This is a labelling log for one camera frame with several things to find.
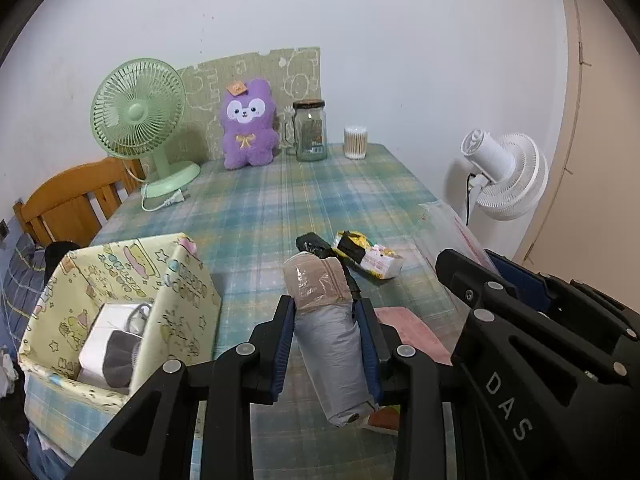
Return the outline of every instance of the door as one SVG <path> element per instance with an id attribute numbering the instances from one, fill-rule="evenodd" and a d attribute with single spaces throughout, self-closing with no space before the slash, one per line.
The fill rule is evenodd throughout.
<path id="1" fill-rule="evenodd" d="M 602 0 L 575 5 L 582 84 L 574 136 L 524 266 L 585 282 L 640 312 L 640 55 Z"/>

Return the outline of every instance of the gray fabric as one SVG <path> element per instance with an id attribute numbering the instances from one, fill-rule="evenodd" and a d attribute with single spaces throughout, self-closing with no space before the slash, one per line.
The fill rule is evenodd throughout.
<path id="1" fill-rule="evenodd" d="M 104 380 L 111 388 L 127 388 L 133 375 L 134 355 L 138 355 L 139 336 L 114 330 L 111 333 L 102 364 Z"/>

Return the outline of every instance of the electrical wall outlet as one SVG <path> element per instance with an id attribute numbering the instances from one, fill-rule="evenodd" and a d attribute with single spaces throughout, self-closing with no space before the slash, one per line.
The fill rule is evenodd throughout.
<path id="1" fill-rule="evenodd" d="M 6 226 L 6 222 L 2 220 L 0 222 L 0 242 L 7 238 L 9 234 L 9 228 Z"/>

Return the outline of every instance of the chair backrest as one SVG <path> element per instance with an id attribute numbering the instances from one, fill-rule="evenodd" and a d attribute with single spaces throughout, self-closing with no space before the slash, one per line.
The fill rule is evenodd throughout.
<path id="1" fill-rule="evenodd" d="M 47 180 L 27 200 L 14 205 L 22 229 L 43 247 L 55 240 L 69 240 L 87 247 L 100 230 L 88 193 L 94 193 L 108 220 L 120 206 L 114 184 L 122 182 L 127 193 L 140 184 L 126 171 L 144 179 L 139 160 L 108 156 L 100 162 L 76 166 Z"/>

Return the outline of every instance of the white fan head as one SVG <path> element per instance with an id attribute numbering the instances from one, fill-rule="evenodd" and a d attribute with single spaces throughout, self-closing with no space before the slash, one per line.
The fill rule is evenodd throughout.
<path id="1" fill-rule="evenodd" d="M 496 220 L 513 220 L 539 202 L 549 177 L 545 155 L 531 137 L 506 134 L 493 139 L 475 130 L 462 142 L 462 152 L 489 179 L 478 206 Z"/>

